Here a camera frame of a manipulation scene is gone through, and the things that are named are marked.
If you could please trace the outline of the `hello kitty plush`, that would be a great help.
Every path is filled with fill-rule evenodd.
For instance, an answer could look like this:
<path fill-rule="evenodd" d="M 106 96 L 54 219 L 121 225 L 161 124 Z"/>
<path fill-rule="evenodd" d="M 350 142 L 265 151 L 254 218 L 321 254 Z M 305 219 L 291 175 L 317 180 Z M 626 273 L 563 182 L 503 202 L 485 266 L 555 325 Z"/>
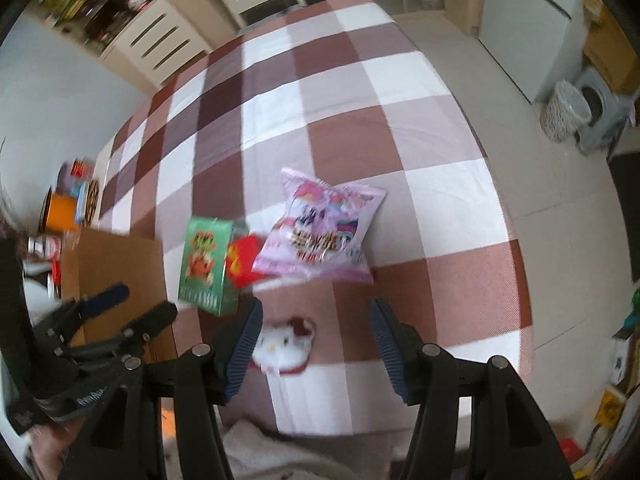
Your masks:
<path fill-rule="evenodd" d="M 309 318 L 293 316 L 283 323 L 265 324 L 250 365 L 266 375 L 299 375 L 306 370 L 316 336 Z"/>

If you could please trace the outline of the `green bricks box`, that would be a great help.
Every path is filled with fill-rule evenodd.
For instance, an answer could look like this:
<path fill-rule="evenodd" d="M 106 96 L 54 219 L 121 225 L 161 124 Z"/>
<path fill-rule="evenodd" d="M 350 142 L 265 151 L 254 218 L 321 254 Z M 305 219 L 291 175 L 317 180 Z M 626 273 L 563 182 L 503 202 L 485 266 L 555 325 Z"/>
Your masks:
<path fill-rule="evenodd" d="M 236 224 L 231 220 L 192 217 L 180 266 L 178 299 L 216 316 L 232 315 L 239 307 L 239 291 L 227 268 Z"/>

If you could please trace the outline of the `purple snack bag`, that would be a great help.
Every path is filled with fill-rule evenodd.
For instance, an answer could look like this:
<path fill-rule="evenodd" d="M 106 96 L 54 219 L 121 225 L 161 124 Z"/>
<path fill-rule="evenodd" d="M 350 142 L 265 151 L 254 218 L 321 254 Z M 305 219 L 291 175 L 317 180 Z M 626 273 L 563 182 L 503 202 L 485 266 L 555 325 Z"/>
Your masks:
<path fill-rule="evenodd" d="M 254 271 L 306 280 L 371 283 L 363 240 L 385 200 L 377 186 L 330 185 L 292 168 L 281 170 L 284 213 L 273 225 Z"/>

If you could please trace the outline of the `red lid jar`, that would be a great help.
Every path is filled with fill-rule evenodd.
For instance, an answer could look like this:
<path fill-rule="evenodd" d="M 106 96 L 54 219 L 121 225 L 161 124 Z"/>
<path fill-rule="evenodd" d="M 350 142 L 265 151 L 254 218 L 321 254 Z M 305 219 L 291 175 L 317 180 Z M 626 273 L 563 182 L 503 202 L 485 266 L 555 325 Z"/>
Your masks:
<path fill-rule="evenodd" d="M 62 240 L 50 234 L 31 236 L 27 240 L 27 250 L 41 260 L 58 260 L 61 257 Z"/>

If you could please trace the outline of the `orange container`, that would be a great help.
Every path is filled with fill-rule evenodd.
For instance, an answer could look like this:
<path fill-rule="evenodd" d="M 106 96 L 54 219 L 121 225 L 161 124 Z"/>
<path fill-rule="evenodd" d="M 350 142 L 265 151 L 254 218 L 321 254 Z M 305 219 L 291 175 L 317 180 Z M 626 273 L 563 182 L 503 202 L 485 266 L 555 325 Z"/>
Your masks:
<path fill-rule="evenodd" d="M 78 229 L 77 200 L 73 196 L 58 194 L 49 188 L 40 212 L 38 229 L 41 233 L 64 234 Z"/>

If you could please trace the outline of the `woven brown trivet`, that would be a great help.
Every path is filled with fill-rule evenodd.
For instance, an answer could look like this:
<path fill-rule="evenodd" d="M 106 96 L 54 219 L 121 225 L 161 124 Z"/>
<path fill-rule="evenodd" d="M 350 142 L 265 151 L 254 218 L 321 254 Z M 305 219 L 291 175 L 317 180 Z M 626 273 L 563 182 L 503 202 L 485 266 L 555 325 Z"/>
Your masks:
<path fill-rule="evenodd" d="M 82 222 L 83 226 L 90 226 L 94 216 L 96 215 L 96 207 L 98 206 L 100 186 L 96 179 L 92 179 L 85 186 L 84 206 L 82 206 Z"/>

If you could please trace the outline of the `blue tissue box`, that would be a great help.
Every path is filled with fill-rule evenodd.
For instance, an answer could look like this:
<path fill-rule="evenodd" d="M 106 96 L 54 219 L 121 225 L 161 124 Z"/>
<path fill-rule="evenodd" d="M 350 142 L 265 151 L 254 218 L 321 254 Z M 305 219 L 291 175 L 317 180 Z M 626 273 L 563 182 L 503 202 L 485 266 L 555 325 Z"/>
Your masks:
<path fill-rule="evenodd" d="M 90 190 L 89 181 L 84 182 L 78 188 L 77 197 L 76 197 L 75 222 L 80 226 L 85 222 L 89 190 Z"/>

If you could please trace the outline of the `purple container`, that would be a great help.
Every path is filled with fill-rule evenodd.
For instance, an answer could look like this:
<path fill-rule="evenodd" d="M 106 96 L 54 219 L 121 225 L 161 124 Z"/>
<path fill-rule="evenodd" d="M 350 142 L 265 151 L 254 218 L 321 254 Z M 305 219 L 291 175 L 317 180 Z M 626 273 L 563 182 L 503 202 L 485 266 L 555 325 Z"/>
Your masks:
<path fill-rule="evenodd" d="M 71 162 L 64 162 L 60 170 L 58 170 L 58 177 L 55 183 L 55 193 L 60 195 L 72 195 L 73 188 L 75 186 L 75 178 L 72 176 Z"/>

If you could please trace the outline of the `red cup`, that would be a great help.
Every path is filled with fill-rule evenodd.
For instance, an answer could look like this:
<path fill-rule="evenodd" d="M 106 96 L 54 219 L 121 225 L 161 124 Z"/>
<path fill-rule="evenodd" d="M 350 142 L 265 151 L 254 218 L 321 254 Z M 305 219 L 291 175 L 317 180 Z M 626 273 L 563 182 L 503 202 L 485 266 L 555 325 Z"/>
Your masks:
<path fill-rule="evenodd" d="M 94 161 L 91 159 L 75 159 L 70 164 L 70 176 L 76 180 L 90 180 L 93 171 Z"/>

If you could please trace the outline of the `grey step stool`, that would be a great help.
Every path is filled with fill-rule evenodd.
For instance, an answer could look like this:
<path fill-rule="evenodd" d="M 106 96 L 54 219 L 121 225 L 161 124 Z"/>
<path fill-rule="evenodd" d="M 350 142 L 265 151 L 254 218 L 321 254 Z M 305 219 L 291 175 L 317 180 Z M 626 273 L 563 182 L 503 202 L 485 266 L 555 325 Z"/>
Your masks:
<path fill-rule="evenodd" d="M 576 148 L 583 155 L 608 150 L 608 158 L 632 123 L 634 97 L 613 92 L 592 66 L 580 74 L 575 87 L 580 91 L 591 112 L 590 121 L 575 133 Z"/>

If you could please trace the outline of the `cardboard box on floor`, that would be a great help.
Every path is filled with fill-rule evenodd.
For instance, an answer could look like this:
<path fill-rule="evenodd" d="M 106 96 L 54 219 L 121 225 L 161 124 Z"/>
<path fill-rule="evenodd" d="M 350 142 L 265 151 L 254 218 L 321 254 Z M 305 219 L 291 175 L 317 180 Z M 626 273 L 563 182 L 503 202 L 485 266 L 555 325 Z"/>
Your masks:
<path fill-rule="evenodd" d="M 582 50 L 613 92 L 630 96 L 639 89 L 639 57 L 606 6 Z"/>

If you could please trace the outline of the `white refrigerator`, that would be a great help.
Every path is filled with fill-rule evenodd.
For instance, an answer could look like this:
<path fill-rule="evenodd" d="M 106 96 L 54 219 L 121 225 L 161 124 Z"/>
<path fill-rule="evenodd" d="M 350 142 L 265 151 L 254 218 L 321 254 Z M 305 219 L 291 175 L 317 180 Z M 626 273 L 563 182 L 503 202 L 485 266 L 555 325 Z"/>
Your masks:
<path fill-rule="evenodd" d="M 530 102 L 582 71 L 582 0 L 484 0 L 478 39 Z"/>

